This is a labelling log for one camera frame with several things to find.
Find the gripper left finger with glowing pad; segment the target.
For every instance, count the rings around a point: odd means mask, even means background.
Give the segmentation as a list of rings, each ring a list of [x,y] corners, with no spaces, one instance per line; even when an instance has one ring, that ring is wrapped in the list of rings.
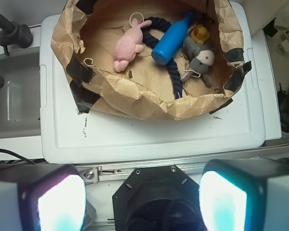
[[[85,209],[75,166],[0,164],[0,231],[79,231]]]

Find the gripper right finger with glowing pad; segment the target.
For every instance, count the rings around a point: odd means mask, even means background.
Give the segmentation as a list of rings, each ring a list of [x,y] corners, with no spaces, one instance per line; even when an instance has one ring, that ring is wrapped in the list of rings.
[[[289,158],[208,161],[199,206],[209,231],[289,231]]]

